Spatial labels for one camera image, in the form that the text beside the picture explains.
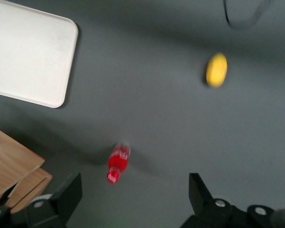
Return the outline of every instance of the gray floor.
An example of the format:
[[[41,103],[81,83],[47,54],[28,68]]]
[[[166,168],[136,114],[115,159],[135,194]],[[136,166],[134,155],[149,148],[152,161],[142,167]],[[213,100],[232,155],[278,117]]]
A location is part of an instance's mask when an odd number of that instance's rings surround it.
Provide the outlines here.
[[[243,31],[219,0],[14,2],[80,29],[61,108],[0,96],[0,130],[54,175],[46,193],[82,173],[68,227],[178,228],[193,213],[190,172],[240,209],[285,208],[285,1]],[[228,75],[212,89],[203,76],[218,51]],[[133,150],[112,186],[106,162],[120,140]]]

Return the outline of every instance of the white tray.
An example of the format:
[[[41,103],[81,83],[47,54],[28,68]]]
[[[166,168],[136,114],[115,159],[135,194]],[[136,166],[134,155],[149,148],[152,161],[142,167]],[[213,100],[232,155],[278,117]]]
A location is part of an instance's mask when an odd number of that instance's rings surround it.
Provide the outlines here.
[[[70,19],[0,0],[0,95],[61,106],[77,36]]]

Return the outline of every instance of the black clamp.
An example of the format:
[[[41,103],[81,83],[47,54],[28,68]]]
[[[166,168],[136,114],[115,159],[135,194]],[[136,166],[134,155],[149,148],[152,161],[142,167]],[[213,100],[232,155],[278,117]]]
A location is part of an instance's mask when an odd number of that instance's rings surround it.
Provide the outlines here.
[[[0,206],[0,228],[66,228],[81,198],[81,175],[71,174],[49,199],[33,201],[14,214]]]
[[[285,228],[285,210],[252,205],[247,212],[214,199],[197,173],[189,177],[189,199],[195,215],[181,228]]]

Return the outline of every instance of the yellow lemon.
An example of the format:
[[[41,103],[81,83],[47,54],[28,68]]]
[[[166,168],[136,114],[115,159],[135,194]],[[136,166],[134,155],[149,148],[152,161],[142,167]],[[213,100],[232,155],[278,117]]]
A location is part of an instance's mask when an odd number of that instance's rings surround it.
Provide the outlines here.
[[[206,80],[211,87],[220,87],[226,78],[227,60],[222,53],[213,56],[207,66]]]

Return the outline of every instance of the black cable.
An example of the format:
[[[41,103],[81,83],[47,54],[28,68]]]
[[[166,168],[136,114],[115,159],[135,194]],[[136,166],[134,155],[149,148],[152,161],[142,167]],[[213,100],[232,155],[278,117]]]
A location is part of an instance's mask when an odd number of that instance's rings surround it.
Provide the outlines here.
[[[249,29],[254,26],[262,14],[272,5],[275,0],[263,0],[257,7],[251,18],[243,21],[230,21],[227,13],[227,0],[223,0],[226,21],[229,27],[233,29]]]

